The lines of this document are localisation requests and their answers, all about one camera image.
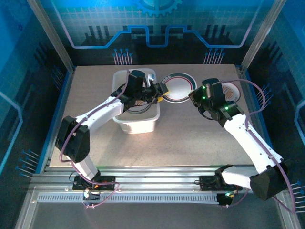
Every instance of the plastic tub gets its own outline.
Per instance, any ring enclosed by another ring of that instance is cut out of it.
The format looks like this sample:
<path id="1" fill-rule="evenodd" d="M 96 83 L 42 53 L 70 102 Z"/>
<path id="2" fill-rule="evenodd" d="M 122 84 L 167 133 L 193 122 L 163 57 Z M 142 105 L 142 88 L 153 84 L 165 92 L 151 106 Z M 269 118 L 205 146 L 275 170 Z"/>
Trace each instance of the plastic tub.
<path id="1" fill-rule="evenodd" d="M 153 74 L 156 81 L 156 73 L 153 69 L 140 68 L 136 69 L 145 73 L 145 77 L 148 74 Z M 112 91 L 118 89 L 119 86 L 126 81 L 127 70 L 117 71 L 113 75 Z M 118 123 L 121 129 L 127 134 L 143 134 L 154 131 L 156 127 L 156 120 L 160 117 L 160 104 L 152 104 L 152 106 L 142 114 L 130 114 L 124 112 L 123 114 L 116 116 L 113 120 Z"/>

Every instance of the robotic arm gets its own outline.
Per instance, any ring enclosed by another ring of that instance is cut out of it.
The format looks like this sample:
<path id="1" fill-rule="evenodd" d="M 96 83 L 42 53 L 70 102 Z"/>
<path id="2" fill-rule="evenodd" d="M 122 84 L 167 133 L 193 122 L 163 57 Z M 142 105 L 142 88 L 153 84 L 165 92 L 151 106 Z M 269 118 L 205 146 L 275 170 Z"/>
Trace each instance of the robotic arm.
<path id="1" fill-rule="evenodd" d="M 138 70 L 129 73 L 128 83 L 124 93 L 116 101 L 109 104 L 109 101 L 113 100 L 122 92 L 122 85 L 98 107 L 104 104 L 109 105 L 89 117 L 77 129 L 74 136 L 68 142 L 64 155 L 73 162 L 80 173 L 88 180 L 95 182 L 101 181 L 99 170 L 93 165 L 93 162 L 88 156 L 90 151 L 89 133 L 92 134 L 111 118 L 133 107 L 135 101 L 142 100 L 147 103 L 157 103 L 168 92 L 164 84 L 153 84 L 150 77 L 148 78 L 149 81 L 147 82 L 145 74 Z M 204 80 L 203 85 L 192 91 L 189 97 L 201 115 L 206 117 L 204 112 L 207 111 L 211 115 L 211 118 L 208 119 L 217 121 L 221 127 L 225 128 L 238 141 L 255 166 L 253 170 L 234 167 L 232 165 L 219 168 L 216 170 L 213 178 L 217 190 L 223 190 L 226 185 L 230 184 L 238 185 L 251 189 L 258 197 L 266 200 L 286 188 L 283 176 L 272 158 L 274 157 L 283 167 L 285 173 L 288 171 L 289 161 L 284 162 L 282 157 L 268 146 L 250 124 L 248 128 L 245 127 L 246 116 L 236 103 L 225 100 L 221 83 L 217 79 Z M 69 116 L 63 119 L 56 140 L 56 147 L 59 150 L 61 150 L 71 130 L 79 121 L 87 117 L 90 112 L 74 119 Z M 269 149 L 272 156 L 269 156 L 262 146 L 249 134 L 248 130 L 250 129 L 260 142 Z"/>

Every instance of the beige tabletop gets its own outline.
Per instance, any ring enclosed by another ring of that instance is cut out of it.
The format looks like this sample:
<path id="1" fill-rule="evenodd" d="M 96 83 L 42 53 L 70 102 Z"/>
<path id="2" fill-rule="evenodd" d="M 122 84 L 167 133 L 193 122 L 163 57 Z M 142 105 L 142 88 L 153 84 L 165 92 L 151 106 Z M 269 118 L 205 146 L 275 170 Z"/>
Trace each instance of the beige tabletop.
<path id="1" fill-rule="evenodd" d="M 206 65 L 133 65 L 151 68 L 157 81 L 176 72 L 191 75 L 197 86 L 207 78 L 237 79 L 233 64 Z M 82 115 L 101 104 L 112 92 L 112 76 L 127 66 L 78 66 L 71 85 L 64 117 Z M 247 114 L 241 91 L 237 102 Z M 204 119 L 191 101 L 160 103 L 161 115 L 156 129 L 146 134 L 125 134 L 113 120 L 91 136 L 90 157 L 96 166 L 194 166 L 252 164 L 237 141 L 216 121 Z M 52 155 L 51 167 L 65 167 L 59 161 L 59 150 Z"/>

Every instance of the vent grille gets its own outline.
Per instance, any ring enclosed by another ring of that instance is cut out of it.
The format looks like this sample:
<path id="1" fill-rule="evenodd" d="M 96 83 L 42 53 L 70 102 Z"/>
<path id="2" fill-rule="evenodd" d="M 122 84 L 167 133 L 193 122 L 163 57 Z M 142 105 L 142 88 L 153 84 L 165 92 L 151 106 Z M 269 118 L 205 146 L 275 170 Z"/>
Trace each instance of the vent grille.
<path id="1" fill-rule="evenodd" d="M 102 193 L 101 202 L 108 194 Z M 39 202 L 70 202 L 77 203 L 83 201 L 82 193 L 41 193 Z M 218 204 L 216 194 L 151 194 L 151 193 L 116 193 L 107 202 L 111 203 L 207 203 Z"/>

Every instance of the plate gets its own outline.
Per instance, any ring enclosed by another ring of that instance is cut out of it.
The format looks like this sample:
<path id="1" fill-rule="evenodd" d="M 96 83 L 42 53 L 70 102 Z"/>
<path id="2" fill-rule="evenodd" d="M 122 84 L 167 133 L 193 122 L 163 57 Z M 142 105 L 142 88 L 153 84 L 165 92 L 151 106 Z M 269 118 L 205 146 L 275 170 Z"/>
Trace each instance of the plate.
<path id="1" fill-rule="evenodd" d="M 161 82 L 169 91 L 163 99 L 174 104 L 189 100 L 189 93 L 197 87 L 195 79 L 186 73 L 172 73 L 164 77 Z"/>
<path id="2" fill-rule="evenodd" d="M 226 101 L 237 102 L 240 99 L 240 91 L 233 83 L 222 83 Z"/>

